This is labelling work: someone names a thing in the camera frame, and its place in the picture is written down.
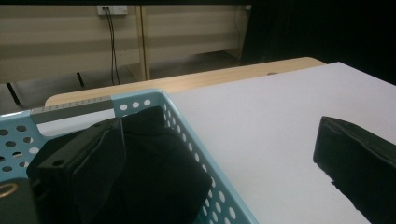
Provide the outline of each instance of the light blue basket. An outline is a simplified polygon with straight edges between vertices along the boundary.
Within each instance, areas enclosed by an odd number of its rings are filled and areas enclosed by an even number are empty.
[[[92,113],[110,111],[110,117],[121,118],[156,105],[163,109],[167,127],[179,134],[191,155],[213,180],[212,188],[195,223],[258,223],[188,122],[161,90],[136,91],[0,116],[0,182],[27,177],[27,165],[48,140],[87,128],[99,121],[86,120],[97,117],[91,116]],[[73,131],[52,131],[51,133],[55,133],[52,136],[44,133],[47,132],[45,129],[48,124],[52,123],[51,126],[56,129],[59,125],[54,122],[65,125],[75,118],[80,118],[83,124],[80,125],[75,120],[78,128],[73,128]]]

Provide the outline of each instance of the electrical cable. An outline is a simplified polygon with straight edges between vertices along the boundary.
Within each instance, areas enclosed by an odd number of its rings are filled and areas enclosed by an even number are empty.
[[[112,28],[112,31],[113,31],[112,49],[113,49],[113,55],[114,55],[114,66],[116,68],[117,81],[119,82],[119,85],[120,85],[119,69],[117,67],[116,47],[115,47],[115,44],[114,44],[115,43],[114,26],[113,26],[113,19],[111,18],[111,14],[110,13],[109,13],[109,18],[110,18],[111,28]]]
[[[114,86],[114,76],[113,76],[113,29],[111,28],[111,24],[110,24],[110,18],[108,17],[108,7],[102,7],[102,10],[105,11],[106,13],[106,17],[107,17],[107,22],[108,22],[108,27],[110,29],[110,38],[111,38],[111,82],[113,83]]]
[[[114,44],[115,43],[115,38],[114,38],[113,20],[111,18],[110,9],[108,7],[103,7],[103,10],[106,13],[108,27],[110,29],[110,38],[111,38],[111,82],[113,83],[113,86],[114,86],[114,67],[115,67],[117,81],[118,81],[118,83],[120,85],[119,70],[117,68],[117,55],[116,55],[115,44]]]

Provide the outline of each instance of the wooden table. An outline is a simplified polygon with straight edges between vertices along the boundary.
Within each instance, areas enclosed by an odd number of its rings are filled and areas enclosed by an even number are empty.
[[[167,92],[185,91],[241,79],[295,71],[309,67],[320,66],[323,64],[325,63],[308,57],[272,63],[259,63],[179,77],[167,77],[119,86],[58,94],[50,97],[46,102],[46,106],[60,105],[128,91],[140,91],[144,89],[162,89]]]

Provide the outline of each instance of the floor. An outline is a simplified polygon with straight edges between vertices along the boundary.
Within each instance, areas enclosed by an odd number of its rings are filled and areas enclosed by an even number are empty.
[[[186,75],[197,72],[234,67],[238,61],[224,51],[191,55],[183,58],[152,63],[151,78]],[[135,82],[126,66],[118,68],[120,84]],[[79,85],[76,74],[48,77],[12,83],[21,105],[16,105],[6,84],[0,84],[0,115],[44,106],[52,95],[111,86],[110,69],[81,73],[85,87]]]

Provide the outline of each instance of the power outlet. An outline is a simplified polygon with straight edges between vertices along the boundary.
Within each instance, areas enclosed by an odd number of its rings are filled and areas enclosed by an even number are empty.
[[[99,16],[106,15],[106,10],[105,10],[106,7],[108,7],[108,9],[109,9],[110,15],[127,15],[128,14],[127,6],[97,6]]]

